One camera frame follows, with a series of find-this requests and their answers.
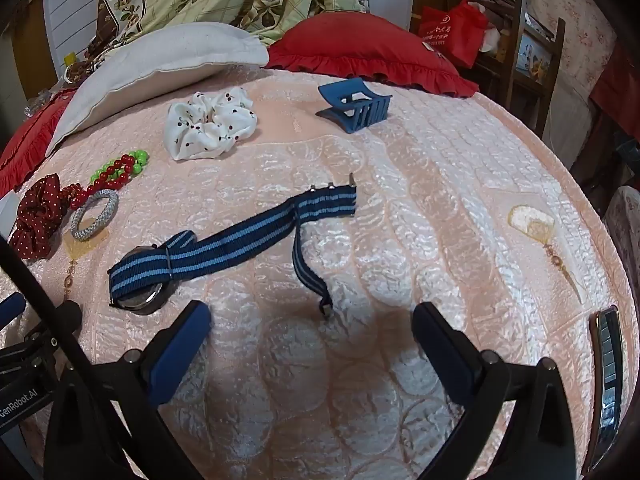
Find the blue striped strap watch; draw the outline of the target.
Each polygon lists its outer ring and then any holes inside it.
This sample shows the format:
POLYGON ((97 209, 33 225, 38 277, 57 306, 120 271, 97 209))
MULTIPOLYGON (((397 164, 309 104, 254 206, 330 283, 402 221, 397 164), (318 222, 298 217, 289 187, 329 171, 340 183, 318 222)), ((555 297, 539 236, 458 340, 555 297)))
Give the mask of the blue striped strap watch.
POLYGON ((357 185, 332 183, 312 186, 280 205, 247 218, 202 240, 184 230, 160 246, 139 247, 107 271, 113 308, 147 315, 158 310, 170 286, 239 266, 293 235, 292 265, 299 281, 320 298, 324 318, 333 311, 325 280, 303 255, 303 226, 327 218, 351 217, 356 212, 357 185))

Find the red polka dot scrunchie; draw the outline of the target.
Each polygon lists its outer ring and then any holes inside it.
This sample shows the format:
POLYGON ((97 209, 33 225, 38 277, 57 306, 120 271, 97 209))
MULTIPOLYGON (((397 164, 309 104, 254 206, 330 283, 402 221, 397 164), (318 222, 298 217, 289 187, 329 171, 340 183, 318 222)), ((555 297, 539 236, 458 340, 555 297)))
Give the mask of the red polka dot scrunchie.
POLYGON ((14 252, 24 260, 47 258, 51 238, 80 192, 79 183, 62 188, 58 174, 39 179, 18 204, 15 230, 9 240, 14 252))

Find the white dotted scrunchie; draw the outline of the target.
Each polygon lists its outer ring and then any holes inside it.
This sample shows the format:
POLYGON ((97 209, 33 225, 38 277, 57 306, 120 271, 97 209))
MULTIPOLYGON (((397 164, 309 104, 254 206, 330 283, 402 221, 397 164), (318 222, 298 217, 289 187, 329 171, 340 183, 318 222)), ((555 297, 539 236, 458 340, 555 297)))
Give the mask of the white dotted scrunchie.
POLYGON ((168 108, 164 145, 176 162, 214 159, 249 139, 257 129, 253 101, 242 87, 195 92, 168 108))

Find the blue hair claw clip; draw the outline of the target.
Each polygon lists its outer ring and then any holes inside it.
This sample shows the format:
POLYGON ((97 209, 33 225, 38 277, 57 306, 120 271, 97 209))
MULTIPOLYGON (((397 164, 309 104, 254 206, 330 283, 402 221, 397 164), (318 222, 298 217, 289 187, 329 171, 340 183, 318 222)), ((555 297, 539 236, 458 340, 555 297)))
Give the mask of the blue hair claw clip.
POLYGON ((329 104, 316 115, 335 122, 346 133, 382 122, 387 118, 391 96, 371 91, 361 78, 322 84, 320 96, 329 104))

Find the gold fan earring left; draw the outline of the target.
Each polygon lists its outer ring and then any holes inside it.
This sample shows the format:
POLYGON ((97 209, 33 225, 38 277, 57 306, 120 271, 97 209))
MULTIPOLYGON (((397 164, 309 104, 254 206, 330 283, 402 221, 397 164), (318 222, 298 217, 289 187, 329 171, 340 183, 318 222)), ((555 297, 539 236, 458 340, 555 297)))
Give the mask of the gold fan earring left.
POLYGON ((109 237, 110 231, 108 229, 104 229, 84 242, 73 238, 70 232, 64 234, 63 246, 68 257, 63 281, 65 300, 83 304, 91 294, 96 280, 96 267, 102 258, 109 237))

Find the black metal watch band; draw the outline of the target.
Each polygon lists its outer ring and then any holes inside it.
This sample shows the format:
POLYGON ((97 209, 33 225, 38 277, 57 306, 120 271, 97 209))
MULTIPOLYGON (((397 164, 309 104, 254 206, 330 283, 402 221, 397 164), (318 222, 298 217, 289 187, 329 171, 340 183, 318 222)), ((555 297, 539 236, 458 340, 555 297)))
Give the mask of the black metal watch band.
POLYGON ((624 364, 618 307, 612 304, 591 315, 589 331, 593 351, 594 397, 589 444, 582 464, 584 476, 598 466, 620 428, 624 364))

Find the red ruffled cushion left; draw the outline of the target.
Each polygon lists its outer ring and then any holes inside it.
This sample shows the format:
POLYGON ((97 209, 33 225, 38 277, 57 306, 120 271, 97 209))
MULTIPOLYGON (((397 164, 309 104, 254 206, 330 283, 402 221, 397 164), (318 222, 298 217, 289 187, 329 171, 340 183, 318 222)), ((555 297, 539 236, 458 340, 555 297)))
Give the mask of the red ruffled cushion left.
POLYGON ((42 164, 55 128, 75 93, 75 89, 58 93, 15 131, 1 154, 1 196, 17 191, 42 164))

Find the wooden chair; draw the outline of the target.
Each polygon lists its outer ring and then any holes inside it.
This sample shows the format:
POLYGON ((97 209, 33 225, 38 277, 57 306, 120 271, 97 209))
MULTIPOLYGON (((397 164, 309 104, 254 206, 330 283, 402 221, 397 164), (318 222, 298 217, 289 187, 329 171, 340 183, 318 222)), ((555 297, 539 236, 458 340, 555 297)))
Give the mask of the wooden chair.
MULTIPOLYGON (((461 1, 413 0, 410 32, 418 35, 424 6, 448 11, 461 1)), ((527 0, 468 3, 483 12, 489 24, 473 67, 456 68, 464 78, 474 81, 485 96, 542 136, 558 79, 565 21, 547 28, 527 11, 527 0)))

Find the white pillow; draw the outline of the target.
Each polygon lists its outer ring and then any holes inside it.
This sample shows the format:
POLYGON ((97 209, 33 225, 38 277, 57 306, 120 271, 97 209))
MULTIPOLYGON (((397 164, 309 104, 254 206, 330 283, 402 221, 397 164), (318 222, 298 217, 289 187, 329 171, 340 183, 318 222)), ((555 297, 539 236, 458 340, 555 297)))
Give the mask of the white pillow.
POLYGON ((232 65, 265 66, 267 48, 245 30, 217 22, 167 26, 111 50, 80 84, 46 154, 130 106, 190 86, 232 65))

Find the red gift bag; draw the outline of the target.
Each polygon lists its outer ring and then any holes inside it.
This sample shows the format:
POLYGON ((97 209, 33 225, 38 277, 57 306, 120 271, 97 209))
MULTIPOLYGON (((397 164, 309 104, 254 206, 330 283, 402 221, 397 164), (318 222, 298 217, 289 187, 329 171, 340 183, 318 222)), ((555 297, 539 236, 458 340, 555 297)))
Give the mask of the red gift bag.
POLYGON ((418 35, 454 66, 472 68, 488 24, 483 12, 462 0, 448 11, 424 6, 418 35))

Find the red ruffled pillow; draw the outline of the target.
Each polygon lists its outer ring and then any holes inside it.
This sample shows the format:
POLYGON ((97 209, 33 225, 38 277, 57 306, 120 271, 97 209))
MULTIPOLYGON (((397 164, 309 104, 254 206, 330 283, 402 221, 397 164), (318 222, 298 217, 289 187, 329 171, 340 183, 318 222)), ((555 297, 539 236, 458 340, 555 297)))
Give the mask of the red ruffled pillow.
POLYGON ((268 48, 274 70, 360 77, 401 88, 470 98, 477 84, 441 53, 385 18, 323 12, 306 18, 268 48))

